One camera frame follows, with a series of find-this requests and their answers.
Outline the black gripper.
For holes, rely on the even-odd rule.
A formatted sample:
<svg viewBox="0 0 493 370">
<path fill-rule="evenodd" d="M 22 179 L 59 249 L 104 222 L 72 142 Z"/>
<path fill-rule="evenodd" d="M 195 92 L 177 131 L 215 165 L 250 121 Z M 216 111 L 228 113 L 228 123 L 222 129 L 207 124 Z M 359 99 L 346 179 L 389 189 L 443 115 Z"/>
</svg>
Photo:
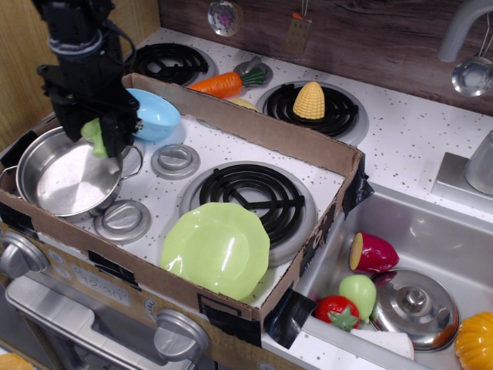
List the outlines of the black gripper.
<svg viewBox="0 0 493 370">
<path fill-rule="evenodd" d="M 41 65 L 45 94 L 67 137 L 76 142 L 82 127 L 100 119 L 108 157 L 117 157 L 131 146 L 139 123 L 138 103 L 122 86 L 126 67 L 118 38 L 91 38 L 67 43 L 48 39 L 56 65 Z"/>
</svg>

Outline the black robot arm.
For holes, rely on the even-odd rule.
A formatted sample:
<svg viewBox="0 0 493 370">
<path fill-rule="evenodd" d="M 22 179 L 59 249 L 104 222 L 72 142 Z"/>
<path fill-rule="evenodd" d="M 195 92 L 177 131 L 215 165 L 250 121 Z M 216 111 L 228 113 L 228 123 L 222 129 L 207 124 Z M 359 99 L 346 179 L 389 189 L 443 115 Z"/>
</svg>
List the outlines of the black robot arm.
<svg viewBox="0 0 493 370">
<path fill-rule="evenodd" d="M 72 141 L 83 126 L 98 119 L 108 156 L 119 155 L 137 131 L 139 103 L 123 86 L 131 64 L 123 58 L 121 39 L 128 36 L 109 20 L 111 1 L 36 1 L 49 30 L 48 45 L 56 65 L 41 65 L 44 93 Z"/>
</svg>

